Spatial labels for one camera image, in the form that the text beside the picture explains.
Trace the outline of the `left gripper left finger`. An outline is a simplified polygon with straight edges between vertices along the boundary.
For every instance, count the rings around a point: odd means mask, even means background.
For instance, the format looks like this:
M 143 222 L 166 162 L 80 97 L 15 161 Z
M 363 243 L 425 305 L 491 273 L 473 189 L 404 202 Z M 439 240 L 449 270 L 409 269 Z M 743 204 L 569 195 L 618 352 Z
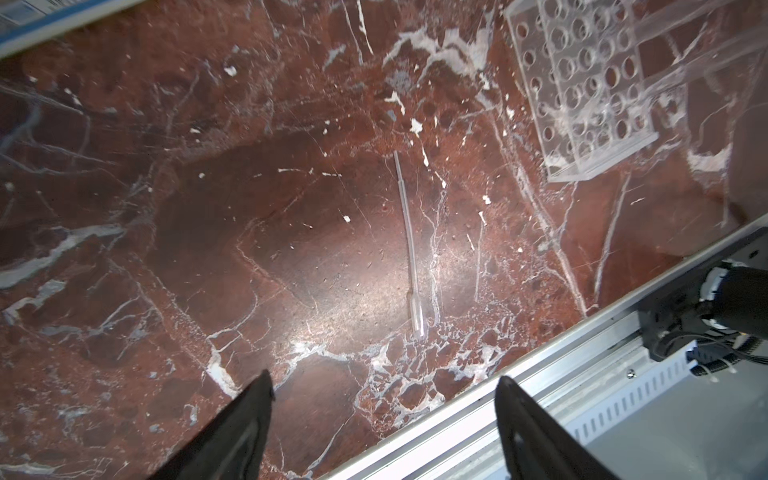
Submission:
M 152 479 L 257 479 L 266 449 L 275 393 L 263 370 Z

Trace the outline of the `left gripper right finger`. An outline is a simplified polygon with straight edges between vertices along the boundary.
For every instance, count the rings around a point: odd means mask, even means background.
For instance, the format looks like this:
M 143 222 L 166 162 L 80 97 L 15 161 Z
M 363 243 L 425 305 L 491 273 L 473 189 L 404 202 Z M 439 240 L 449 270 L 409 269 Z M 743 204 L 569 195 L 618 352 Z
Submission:
M 494 409 L 512 479 L 617 478 L 509 376 L 499 379 Z

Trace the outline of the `clear plastic test tube rack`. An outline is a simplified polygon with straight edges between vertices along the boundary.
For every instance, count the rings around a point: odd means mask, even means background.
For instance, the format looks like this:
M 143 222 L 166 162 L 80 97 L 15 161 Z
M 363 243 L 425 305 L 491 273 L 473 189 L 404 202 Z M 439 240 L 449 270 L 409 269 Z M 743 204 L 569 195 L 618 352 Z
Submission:
M 504 11 L 551 183 L 590 180 L 655 142 L 663 91 L 767 46 L 767 19 L 646 78 L 641 44 L 726 7 L 670 1 L 636 15 L 630 1 L 514 1 Z

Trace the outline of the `white plastic storage bin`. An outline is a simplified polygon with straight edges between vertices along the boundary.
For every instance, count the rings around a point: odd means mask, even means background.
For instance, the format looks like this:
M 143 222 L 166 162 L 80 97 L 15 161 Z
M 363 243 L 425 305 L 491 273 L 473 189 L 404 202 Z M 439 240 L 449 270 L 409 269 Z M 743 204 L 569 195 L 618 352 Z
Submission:
M 1 2 L 1 58 L 121 12 L 143 0 L 11 0 Z

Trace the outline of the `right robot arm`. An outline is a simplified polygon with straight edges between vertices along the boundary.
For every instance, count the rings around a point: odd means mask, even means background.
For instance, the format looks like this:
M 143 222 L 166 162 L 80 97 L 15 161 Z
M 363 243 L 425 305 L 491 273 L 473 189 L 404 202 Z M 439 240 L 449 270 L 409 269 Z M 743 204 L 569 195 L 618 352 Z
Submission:
M 741 265 L 713 268 L 700 288 L 701 319 L 767 340 L 767 271 Z

